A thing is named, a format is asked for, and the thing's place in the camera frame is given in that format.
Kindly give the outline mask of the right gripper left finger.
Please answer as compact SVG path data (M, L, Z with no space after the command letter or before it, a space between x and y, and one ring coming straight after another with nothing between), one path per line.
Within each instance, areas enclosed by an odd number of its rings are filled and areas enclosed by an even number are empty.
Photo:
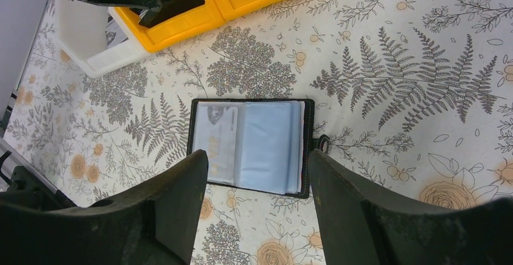
M87 208L1 201L2 264L189 264L206 189L199 150Z

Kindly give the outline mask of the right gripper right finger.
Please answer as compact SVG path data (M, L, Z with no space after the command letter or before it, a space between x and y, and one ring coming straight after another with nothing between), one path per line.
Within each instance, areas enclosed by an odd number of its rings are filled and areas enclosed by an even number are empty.
M464 210L408 198L326 153L309 177L327 264L511 264L512 200Z

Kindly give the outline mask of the white plastic bin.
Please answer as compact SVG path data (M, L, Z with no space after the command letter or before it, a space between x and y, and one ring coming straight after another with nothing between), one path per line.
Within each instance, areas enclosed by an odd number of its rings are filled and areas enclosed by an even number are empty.
M90 77L138 62L148 56L143 45L124 23L114 7L96 6L80 1L55 0L56 40L61 49ZM108 17L127 40L108 45Z

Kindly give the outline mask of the black leather card holder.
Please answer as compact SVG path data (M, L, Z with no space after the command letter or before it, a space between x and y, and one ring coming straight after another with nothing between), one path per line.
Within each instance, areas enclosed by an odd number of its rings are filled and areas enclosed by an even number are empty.
M305 199L310 194L310 151L327 151L329 138L314 138L312 99L194 99L187 153L192 150L201 103L238 107L234 184L213 185Z

